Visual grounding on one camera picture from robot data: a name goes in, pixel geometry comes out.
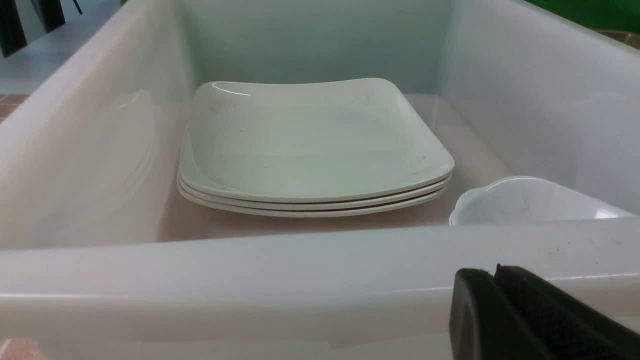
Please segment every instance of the plastic bin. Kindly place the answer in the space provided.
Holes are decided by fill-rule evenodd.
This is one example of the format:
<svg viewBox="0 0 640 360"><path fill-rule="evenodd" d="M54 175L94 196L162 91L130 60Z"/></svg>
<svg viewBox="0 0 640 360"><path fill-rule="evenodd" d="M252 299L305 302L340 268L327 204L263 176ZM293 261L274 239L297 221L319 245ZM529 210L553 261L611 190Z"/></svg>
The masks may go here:
<svg viewBox="0 0 640 360"><path fill-rule="evenodd" d="M423 206L337 219L176 191L206 81L393 81L456 160ZM0 336L51 359L440 359L461 267L517 264L637 326L636 218L447 227L544 177L640 213L640 58L523 1L132 0L0 126Z"/></svg>

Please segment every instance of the square plate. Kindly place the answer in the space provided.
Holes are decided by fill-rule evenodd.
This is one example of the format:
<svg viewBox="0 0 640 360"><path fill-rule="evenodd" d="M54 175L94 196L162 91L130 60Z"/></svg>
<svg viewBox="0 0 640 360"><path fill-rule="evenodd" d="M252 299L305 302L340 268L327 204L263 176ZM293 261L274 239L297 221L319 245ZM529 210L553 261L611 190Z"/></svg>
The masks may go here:
<svg viewBox="0 0 640 360"><path fill-rule="evenodd" d="M264 202L388 195L445 179L453 166L400 90L374 78L204 84L180 155L190 187Z"/></svg>

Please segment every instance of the black object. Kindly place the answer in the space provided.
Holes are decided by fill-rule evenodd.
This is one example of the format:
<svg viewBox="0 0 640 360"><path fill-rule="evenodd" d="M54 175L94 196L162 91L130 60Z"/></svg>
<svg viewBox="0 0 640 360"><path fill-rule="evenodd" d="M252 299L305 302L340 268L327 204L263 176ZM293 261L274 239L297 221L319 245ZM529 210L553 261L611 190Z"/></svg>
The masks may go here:
<svg viewBox="0 0 640 360"><path fill-rule="evenodd" d="M27 46L14 0L0 0L0 48L7 57Z"/></svg>
<svg viewBox="0 0 640 360"><path fill-rule="evenodd" d="M482 270L456 273L449 336L456 360L555 359Z"/></svg>
<svg viewBox="0 0 640 360"><path fill-rule="evenodd" d="M37 0L42 16L42 24L47 33L65 24L65 14L62 12L60 0Z"/></svg>
<svg viewBox="0 0 640 360"><path fill-rule="evenodd" d="M74 0L74 4L76 4L76 9L78 9L78 13L82 15L82 10L80 10L80 5L78 5L77 0Z"/></svg>
<svg viewBox="0 0 640 360"><path fill-rule="evenodd" d="M456 273L456 360L640 359L640 335L517 266Z"/></svg>

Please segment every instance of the red tile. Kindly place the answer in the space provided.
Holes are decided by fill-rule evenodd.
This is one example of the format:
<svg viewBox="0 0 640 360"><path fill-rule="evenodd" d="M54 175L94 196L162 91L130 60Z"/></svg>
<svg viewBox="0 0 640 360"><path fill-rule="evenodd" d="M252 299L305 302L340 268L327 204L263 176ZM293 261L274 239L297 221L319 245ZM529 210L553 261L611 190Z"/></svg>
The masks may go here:
<svg viewBox="0 0 640 360"><path fill-rule="evenodd" d="M0 100L0 104L12 104L12 105L20 105L22 104L29 95L22 94L9 94L4 99Z"/></svg>
<svg viewBox="0 0 640 360"><path fill-rule="evenodd" d="M38 347L29 339L12 339L1 360L45 360Z"/></svg>
<svg viewBox="0 0 640 360"><path fill-rule="evenodd" d="M19 105L0 104L0 117L9 117Z"/></svg>

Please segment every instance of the tiled floor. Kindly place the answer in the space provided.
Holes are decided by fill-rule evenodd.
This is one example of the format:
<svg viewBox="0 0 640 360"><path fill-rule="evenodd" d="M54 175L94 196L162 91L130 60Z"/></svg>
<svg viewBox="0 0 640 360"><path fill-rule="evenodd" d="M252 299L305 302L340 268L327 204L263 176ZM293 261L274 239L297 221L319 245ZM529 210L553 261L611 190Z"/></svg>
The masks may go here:
<svg viewBox="0 0 640 360"><path fill-rule="evenodd" d="M8 118L11 113L18 108L29 95L22 94L0 94L0 122Z"/></svg>
<svg viewBox="0 0 640 360"><path fill-rule="evenodd" d="M0 340L0 360L45 360L29 339Z"/></svg>

